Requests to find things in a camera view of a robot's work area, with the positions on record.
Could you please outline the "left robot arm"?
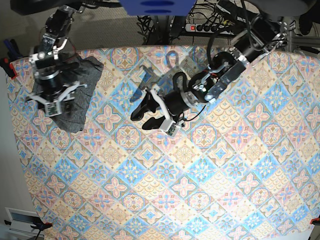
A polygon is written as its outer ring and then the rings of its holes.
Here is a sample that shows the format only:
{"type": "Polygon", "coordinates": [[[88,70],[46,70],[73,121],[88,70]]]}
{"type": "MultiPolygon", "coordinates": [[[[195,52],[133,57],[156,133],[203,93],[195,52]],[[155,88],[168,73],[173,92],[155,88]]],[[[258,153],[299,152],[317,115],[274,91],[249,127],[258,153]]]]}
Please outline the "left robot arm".
{"type": "Polygon", "coordinates": [[[252,0],[259,14],[249,18],[245,2],[241,2],[244,13],[245,29],[236,24],[218,27],[210,36],[206,56],[207,67],[191,79],[180,71],[173,75],[173,89],[162,94],[160,87],[154,84],[145,87],[145,96],[131,113],[132,122],[141,121],[146,113],[156,113],[159,118],[151,117],[143,125],[146,131],[161,130],[168,136],[175,136],[189,119],[185,112],[197,105],[214,104],[231,82],[235,81],[256,59],[270,54],[287,40],[289,26],[285,17],[295,17],[307,12],[315,4],[313,0],[252,0]],[[214,40],[222,32],[236,34],[231,47],[212,55],[214,40]]]}

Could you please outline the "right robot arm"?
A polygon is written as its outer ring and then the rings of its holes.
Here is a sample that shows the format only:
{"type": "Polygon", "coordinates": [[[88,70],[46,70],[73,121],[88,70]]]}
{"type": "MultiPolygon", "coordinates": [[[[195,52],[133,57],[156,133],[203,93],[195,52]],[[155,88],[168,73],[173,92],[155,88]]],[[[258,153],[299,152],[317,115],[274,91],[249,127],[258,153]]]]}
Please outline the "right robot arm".
{"type": "Polygon", "coordinates": [[[78,88],[87,88],[79,80],[64,80],[62,74],[79,67],[78,62],[71,62],[72,57],[63,56],[73,23],[76,9],[60,6],[45,23],[45,32],[38,46],[30,50],[29,63],[32,67],[36,90],[25,100],[36,101],[45,116],[55,117],[70,109],[70,102],[75,99],[78,88]]]}

